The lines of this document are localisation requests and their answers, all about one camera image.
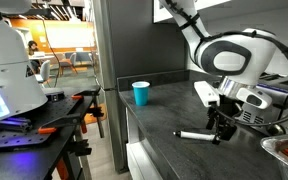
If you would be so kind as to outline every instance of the cable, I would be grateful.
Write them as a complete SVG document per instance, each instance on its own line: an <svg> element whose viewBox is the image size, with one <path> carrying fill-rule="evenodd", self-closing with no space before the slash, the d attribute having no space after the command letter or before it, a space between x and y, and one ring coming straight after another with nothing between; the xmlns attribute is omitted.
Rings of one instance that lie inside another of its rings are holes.
<svg viewBox="0 0 288 180"><path fill-rule="evenodd" d="M52 48L52 46L51 46L51 44L50 44L50 41L49 41L48 35L47 35L47 31L46 31L45 22L44 22L44 20L42 20L42 21L43 21L44 32L45 32L45 37L46 37L46 41L47 41L48 47L51 49L54 57L55 57L56 60L57 60L57 64L58 64L58 70L57 70L57 75L56 75L55 84L54 84L54 88L55 88L56 85L57 85L57 79L58 79L58 77L59 77L59 75L60 75L60 60L59 60L58 57L56 56L56 54L55 54L55 52L54 52L54 50L53 50L53 48Z"/></svg>
<svg viewBox="0 0 288 180"><path fill-rule="evenodd" d="M165 2L170 5L170 9L176 13L176 14L179 14L180 16L182 16L187 22L190 22L192 20L192 16L189 16L188 14L186 14L184 11L183 11L183 8L180 8L178 9L176 6L177 6L177 3L174 3L172 0L165 0ZM203 35L203 33L198 29L198 27L195 25L195 23L192 23L191 24L193 30L196 32L196 34L201 38L205 38L205 36Z"/></svg>
<svg viewBox="0 0 288 180"><path fill-rule="evenodd" d="M233 35L233 34L234 35L240 34L240 35L250 36L250 33L245 33L245 32L227 32L227 33L224 33L224 35ZM266 36L262 36L262 35L255 35L254 38L262 38L262 39L265 39L267 41L272 42L274 45L276 45L282 51L282 53L285 55L285 57L288 60L288 47L285 46L284 44L282 44L281 42L277 41L274 38L266 37ZM222 112L221 110L219 110L216 107L215 107L215 109L220 115L224 116L226 119L229 119L230 121L236 122L238 124L247 125L247 126L269 126L269 125L280 124L280 123L288 121L288 114L287 114L284 118L282 118L278 121L275 121L275 122L261 123L261 124L247 123L247 122L240 121L240 120L234 119L234 118L226 115L224 112Z"/></svg>

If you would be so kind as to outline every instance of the marker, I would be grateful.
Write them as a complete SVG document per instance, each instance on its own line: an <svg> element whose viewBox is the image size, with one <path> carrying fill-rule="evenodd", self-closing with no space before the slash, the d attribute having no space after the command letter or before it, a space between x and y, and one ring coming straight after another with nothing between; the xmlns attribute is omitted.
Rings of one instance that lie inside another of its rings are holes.
<svg viewBox="0 0 288 180"><path fill-rule="evenodd" d="M180 138L198 139L198 140L205 140L205 141L213 141L215 138L214 134L207 135L207 134L190 133L190 132L184 132L184 131L173 132L173 134Z"/></svg>

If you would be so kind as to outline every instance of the white wall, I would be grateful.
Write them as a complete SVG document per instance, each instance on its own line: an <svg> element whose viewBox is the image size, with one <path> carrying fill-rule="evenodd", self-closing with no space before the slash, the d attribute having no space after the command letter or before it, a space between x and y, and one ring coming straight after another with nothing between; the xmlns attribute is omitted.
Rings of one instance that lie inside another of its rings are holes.
<svg viewBox="0 0 288 180"><path fill-rule="evenodd" d="M206 22L205 26L213 35L230 30L242 31L248 27L265 29L274 32L288 46L288 8ZM198 70L190 60L187 60L187 68ZM266 71L288 75L288 61L279 50Z"/></svg>

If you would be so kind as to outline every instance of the ceiling light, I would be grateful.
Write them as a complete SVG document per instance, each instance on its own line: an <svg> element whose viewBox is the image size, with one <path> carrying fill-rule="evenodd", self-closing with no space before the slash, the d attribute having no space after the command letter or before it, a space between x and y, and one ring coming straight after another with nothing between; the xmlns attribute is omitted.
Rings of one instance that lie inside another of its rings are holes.
<svg viewBox="0 0 288 180"><path fill-rule="evenodd" d="M22 18L22 19L27 19L27 17L23 16L23 15L18 15L18 17Z"/></svg>
<svg viewBox="0 0 288 180"><path fill-rule="evenodd" d="M60 8L58 8L58 6L56 6L56 9L58 10L58 12L61 13L61 15L63 16L63 18L64 18L65 20L67 20L66 17L65 17L65 15L64 15L64 13L62 13L62 11L60 10Z"/></svg>
<svg viewBox="0 0 288 180"><path fill-rule="evenodd" d="M54 12L51 12L51 14L57 19L57 20L61 20Z"/></svg>
<svg viewBox="0 0 288 180"><path fill-rule="evenodd" d="M73 11L74 11L75 16L77 16L75 7L73 7Z"/></svg>
<svg viewBox="0 0 288 180"><path fill-rule="evenodd" d="M54 13L57 15L57 17L59 17L62 20L62 16L52 6L50 7L54 11Z"/></svg>
<svg viewBox="0 0 288 180"><path fill-rule="evenodd" d="M44 20L44 18L42 17L42 16L40 16L39 14L38 15L36 15L39 19L42 19L42 20Z"/></svg>
<svg viewBox="0 0 288 180"><path fill-rule="evenodd" d="M70 15L67 13L67 11L65 10L64 6L62 6L63 11L65 12L65 15L68 16L68 18L71 18Z"/></svg>
<svg viewBox="0 0 288 180"><path fill-rule="evenodd" d="M69 6L67 6L66 8L67 8L67 11L70 13L71 17L74 18L75 16L72 13L72 9Z"/></svg>

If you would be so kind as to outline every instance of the countertop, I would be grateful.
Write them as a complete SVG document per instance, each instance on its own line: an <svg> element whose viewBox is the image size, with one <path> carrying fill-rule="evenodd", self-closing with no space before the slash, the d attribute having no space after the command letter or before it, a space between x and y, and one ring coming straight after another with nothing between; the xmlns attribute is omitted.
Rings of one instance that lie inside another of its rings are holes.
<svg viewBox="0 0 288 180"><path fill-rule="evenodd" d="M169 171L160 172L162 177L281 179L277 161L260 146L264 135L249 127L238 125L231 140L222 141L220 145L173 135L177 130L206 127L207 108L200 101L193 83L183 81L150 87L146 106L135 105L133 91L120 92L121 100L158 154L157 159L165 161L167 167L157 167Z"/></svg>

